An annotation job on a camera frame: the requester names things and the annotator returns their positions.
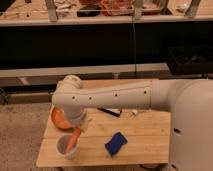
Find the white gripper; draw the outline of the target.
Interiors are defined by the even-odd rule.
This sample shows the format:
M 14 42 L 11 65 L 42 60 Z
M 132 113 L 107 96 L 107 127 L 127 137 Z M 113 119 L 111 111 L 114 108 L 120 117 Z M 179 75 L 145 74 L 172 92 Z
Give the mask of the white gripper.
M 87 129 L 89 127 L 89 123 L 91 121 L 92 121 L 92 119 L 86 113 L 83 113 L 75 118 L 73 118 L 73 117 L 69 118 L 69 122 L 71 123 L 71 125 L 73 127 L 79 128 L 82 132 L 87 131 Z

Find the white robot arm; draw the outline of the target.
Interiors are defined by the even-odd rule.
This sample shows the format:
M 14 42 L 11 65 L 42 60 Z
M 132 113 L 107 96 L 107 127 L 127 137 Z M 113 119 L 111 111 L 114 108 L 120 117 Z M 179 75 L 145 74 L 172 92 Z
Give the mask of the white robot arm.
M 88 108 L 154 109 L 171 114 L 169 171 L 213 170 L 213 80 L 146 80 L 114 86 L 83 87 L 66 76 L 52 103 L 74 125 L 85 122 Z

